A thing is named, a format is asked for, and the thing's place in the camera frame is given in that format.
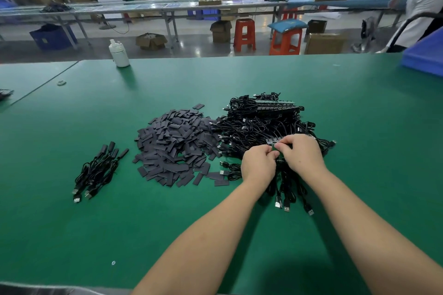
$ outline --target blue tray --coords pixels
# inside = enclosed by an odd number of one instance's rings
[[[405,67],[443,76],[443,27],[403,52]]]

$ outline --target cable bundle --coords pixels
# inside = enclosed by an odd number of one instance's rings
[[[114,149],[115,143],[111,141],[108,145],[103,145],[100,152],[91,162],[83,164],[81,173],[75,179],[74,203],[81,201],[81,193],[85,192],[85,197],[91,199],[99,190],[111,182],[112,177],[118,167],[118,162],[123,158],[129,149],[125,149],[119,156],[119,149]]]
[[[318,146],[325,156],[329,149],[335,146],[335,141],[319,139],[315,133],[315,124],[307,121],[302,122],[300,112],[304,107],[294,102],[280,101],[280,93],[255,94],[232,98],[224,110],[227,116],[217,119],[218,123],[213,130],[219,132],[222,141],[220,149],[224,156],[242,159],[244,153],[253,146],[268,144],[274,146],[283,137],[291,134],[302,133],[312,136],[318,142]],[[297,198],[303,202],[303,208],[309,215],[313,215],[311,206],[306,201],[307,190],[302,185],[300,178],[286,163],[285,159],[277,159],[277,170],[274,179],[269,184],[266,192],[270,196],[275,195],[275,206],[290,210],[290,204],[295,203]],[[237,180],[241,177],[239,164],[220,162],[225,168],[231,169],[229,180]],[[281,177],[280,187],[277,184]]]

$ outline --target gray floor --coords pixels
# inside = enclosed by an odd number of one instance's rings
[[[350,45],[360,40],[361,22],[369,16],[377,15],[375,12],[363,13],[341,13],[338,19],[319,17],[318,14],[308,14],[299,18],[305,22],[310,19],[327,20],[326,32],[343,33],[347,36],[348,42],[343,48],[343,53],[351,53]],[[394,15],[385,15],[380,23],[380,29],[377,33],[377,40],[373,42],[371,51],[375,52],[382,49],[395,29],[390,25],[393,23]],[[252,51],[246,46],[242,47],[241,53],[233,50],[232,44],[214,44],[210,25],[212,21],[196,21],[187,19],[178,19],[177,27],[179,33],[179,42],[175,43],[175,48],[171,51],[168,48],[158,51],[141,50],[135,45],[137,35],[146,32],[154,32],[166,35],[166,26],[163,20],[140,21],[134,24],[123,24],[117,22],[117,31],[99,30],[97,24],[85,24],[85,29],[90,37],[91,46],[83,38],[78,25],[72,25],[72,30],[78,38],[78,50],[67,48],[61,51],[42,52],[32,40],[29,32],[39,28],[39,25],[10,25],[0,26],[0,34],[6,42],[0,43],[0,61],[1,63],[33,63],[33,62],[52,62],[52,61],[72,61],[83,59],[110,59],[108,50],[109,39],[114,38],[121,41],[128,53],[130,59],[138,58],[190,58],[190,57],[213,57],[213,56],[249,56],[249,55],[268,55],[269,54],[269,28],[271,16],[257,16],[256,22],[256,46],[257,50]],[[301,51],[304,51],[305,43],[302,44]]]

